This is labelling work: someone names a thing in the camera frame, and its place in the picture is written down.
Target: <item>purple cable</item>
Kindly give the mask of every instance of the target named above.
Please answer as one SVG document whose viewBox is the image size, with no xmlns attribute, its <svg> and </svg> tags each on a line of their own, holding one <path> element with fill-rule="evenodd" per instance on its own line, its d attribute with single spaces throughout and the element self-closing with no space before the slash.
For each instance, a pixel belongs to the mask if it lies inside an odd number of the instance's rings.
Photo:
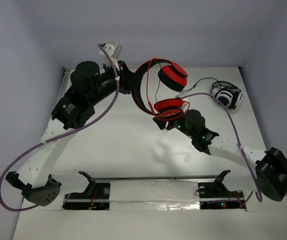
<svg viewBox="0 0 287 240">
<path fill-rule="evenodd" d="M 212 96 L 211 94 L 205 93 L 205 92 L 192 93 L 192 94 L 189 94 L 189 95 L 186 95 L 186 96 L 181 97 L 181 99 L 185 99 L 185 98 L 192 97 L 192 96 L 197 96 L 197 95 L 206 95 L 206 96 L 209 96 L 209 97 L 215 99 L 215 100 L 223 107 L 223 109 L 224 109 L 225 112 L 227 113 L 228 118 L 229 118 L 229 120 L 230 120 L 230 122 L 231 122 L 232 128 L 233 128 L 233 130 L 234 130 L 235 137 L 236 137 L 237 142 L 238 142 L 238 145 L 239 145 L 239 147 L 241 147 L 242 144 L 241 144 L 241 141 L 240 141 L 238 132 L 237 132 L 236 125 L 235 125 L 235 123 L 234 123 L 234 121 L 233 121 L 233 118 L 232 118 L 232 116 L 230 115 L 228 109 L 224 106 L 224 104 L 223 104 L 221 101 L 219 101 L 217 98 L 215 98 L 215 97 Z M 244 160 L 245 160 L 245 162 L 246 162 L 246 164 L 247 164 L 247 167 L 248 167 L 248 169 L 249 169 L 249 171 L 250 171 L 250 174 L 251 174 L 251 176 L 252 176 L 252 179 L 253 179 L 253 181 L 254 181 L 254 184 L 255 184 L 255 186 L 256 186 L 256 188 L 257 188 L 257 192 L 255 193 L 255 195 L 256 195 L 258 201 L 261 203 L 261 202 L 263 201 L 262 192 L 260 191 L 259 184 L 258 184 L 258 181 L 257 181 L 257 179 L 256 179 L 255 173 L 254 173 L 254 171 L 253 171 L 253 169 L 252 169 L 252 167 L 251 167 L 251 163 L 250 163 L 250 161 L 248 160 L 247 155 L 246 155 L 246 153 L 245 153 L 245 151 L 244 151 L 243 148 L 241 148 L 241 154 L 242 154 L 242 156 L 243 156 L 243 158 L 244 158 Z"/>
<path fill-rule="evenodd" d="M 114 65 L 114 62 L 112 61 L 111 57 L 108 55 L 108 53 L 106 52 L 106 50 L 102 47 L 101 44 L 98 44 L 98 47 L 102 50 L 102 52 L 104 53 L 104 55 L 108 58 L 110 64 L 111 64 L 111 67 L 112 67 L 112 70 L 113 70 L 113 73 L 114 73 L 114 76 L 116 78 L 118 78 L 118 73 L 117 73 L 117 69 L 116 69 L 116 66 Z M 75 130 L 72 130 L 72 131 L 69 131 L 69 132 L 66 132 L 64 134 L 61 134 L 61 135 L 58 135 L 58 136 L 54 136 L 48 140 L 46 140 L 45 142 L 46 143 L 51 143 L 51 142 L 54 142 L 56 140 L 59 140 L 59 139 L 62 139 L 64 137 L 67 137 L 67 136 L 70 136 L 72 134 L 75 134 L 75 133 L 78 133 L 79 131 L 81 130 L 84 130 L 88 127 L 90 127 L 91 125 L 95 124 L 96 122 L 98 122 L 100 119 L 102 119 L 109 111 L 110 109 L 113 107 L 113 105 L 115 104 L 116 100 L 117 100 L 117 97 L 118 97 L 118 93 L 119 93 L 119 88 L 120 88 L 120 83 L 119 81 L 117 80 L 116 81 L 116 90 L 115 90 L 115 95 L 110 103 L 110 105 L 107 107 L 107 109 L 105 111 L 103 111 L 102 114 L 100 114 L 95 120 L 89 122 L 88 124 L 78 128 L 78 129 L 75 129 Z M 11 211 L 11 212 L 22 212 L 22 211 L 27 211 L 27 210 L 30 210 L 30 209 L 34 209 L 36 208 L 38 205 L 33 205 L 33 206 L 30 206 L 30 207 L 26 207 L 26 208 L 12 208 L 12 207 L 9 207 L 3 200 L 2 198 L 2 183 L 3 183 L 3 180 L 5 178 L 5 176 L 7 175 L 7 172 L 20 160 L 22 159 L 24 156 L 26 156 L 27 154 L 31 153 L 33 150 L 36 150 L 38 148 L 40 148 L 42 145 L 44 145 L 43 143 L 38 143 L 37 145 L 29 148 L 27 151 L 25 151 L 24 153 L 22 153 L 20 156 L 18 156 L 12 163 L 10 163 L 10 165 L 2 172 L 1 176 L 0 176 L 0 204 L 5 208 L 7 209 L 8 211 Z"/>
</svg>

